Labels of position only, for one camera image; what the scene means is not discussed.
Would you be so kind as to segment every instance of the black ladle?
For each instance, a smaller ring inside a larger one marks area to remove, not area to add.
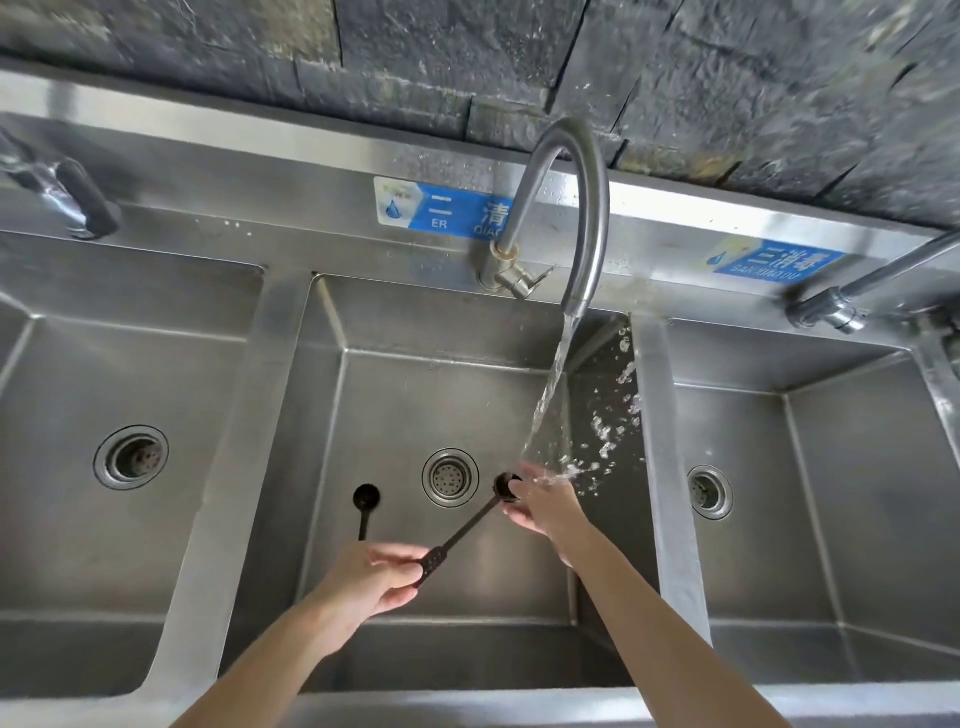
[[[367,525],[370,513],[380,504],[380,489],[371,483],[364,483],[353,491],[353,505],[360,511],[360,537],[357,541],[367,540]]]
[[[420,577],[420,581],[414,584],[414,587],[419,589],[420,585],[426,581],[427,577],[436,571],[444,561],[446,561],[446,557],[449,556],[450,550],[456,546],[477,523],[482,521],[484,516],[490,513],[498,503],[516,502],[516,496],[510,492],[510,481],[521,479],[522,478],[520,478],[519,475],[513,473],[501,473],[496,477],[496,479],[493,481],[493,497],[490,499],[487,505],[477,511],[473,518],[467,521],[464,527],[453,534],[453,536],[451,536],[445,544],[431,548],[427,555],[420,559],[420,565],[423,567],[423,576]]]

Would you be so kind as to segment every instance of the blue sticker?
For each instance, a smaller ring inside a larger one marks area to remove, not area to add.
[[[507,224],[513,200],[482,192],[376,177],[376,217],[381,225],[493,240]]]
[[[811,248],[806,245],[762,240],[760,246],[747,255],[726,262],[721,253],[707,260],[708,265],[720,265],[714,273],[739,276],[745,279],[768,280],[772,283],[795,283],[843,257],[838,251]]]

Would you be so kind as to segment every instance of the sink basin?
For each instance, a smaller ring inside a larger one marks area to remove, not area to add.
[[[0,241],[4,697],[143,682],[260,286],[251,266]],[[98,449],[132,425],[101,450],[114,490]]]
[[[960,473],[909,353],[683,321],[668,345],[720,654],[759,684],[960,677]]]
[[[627,325],[616,314],[589,313],[538,442],[550,462],[584,464],[577,487],[585,509],[656,584],[642,432],[630,414],[636,380],[621,376],[632,357],[621,350]],[[555,305],[318,278],[223,667],[356,541],[358,486],[381,494],[372,541],[436,546],[476,513],[495,476],[516,468],[562,329]],[[617,449],[609,459],[599,454],[594,417],[612,427]],[[492,513],[414,602],[364,626],[305,690],[630,684],[552,546]]]

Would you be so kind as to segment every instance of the drain strainer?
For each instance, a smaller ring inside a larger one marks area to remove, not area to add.
[[[423,490],[444,508],[456,508],[468,502],[479,484],[477,464],[461,449],[438,450],[423,466]]]
[[[156,427],[124,427],[97,448],[93,474],[112,490],[131,491],[159,475],[169,452],[167,438]]]
[[[725,475],[710,465],[699,465],[686,477],[693,510],[711,521],[727,517],[733,509],[733,488]]]

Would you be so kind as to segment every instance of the wall-mounted faucet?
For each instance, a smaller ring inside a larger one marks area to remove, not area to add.
[[[857,333],[867,325],[867,321],[866,315],[853,305],[856,299],[902,276],[907,271],[912,271],[933,258],[953,250],[958,245],[960,245],[960,231],[946,232],[906,255],[877,268],[863,278],[847,285],[828,288],[806,301],[790,304],[787,306],[786,316],[797,328],[810,328],[818,322],[826,321],[844,333]]]
[[[99,240],[120,229],[120,208],[107,201],[79,162],[43,159],[2,127],[0,171],[39,195],[78,240]]]
[[[525,299],[549,275],[550,271],[547,271],[539,278],[533,278],[516,264],[516,258],[520,252],[519,234],[523,220],[537,199],[550,166],[563,149],[567,149],[576,164],[580,189],[577,250],[564,293],[563,308],[565,314],[580,318],[587,312],[596,293],[604,255],[607,253],[610,179],[593,132],[579,119],[565,117],[551,124],[543,133],[520,180],[513,208],[507,218],[507,227],[490,245],[491,254],[487,256],[480,272],[480,282],[493,290],[507,288],[517,298]]]

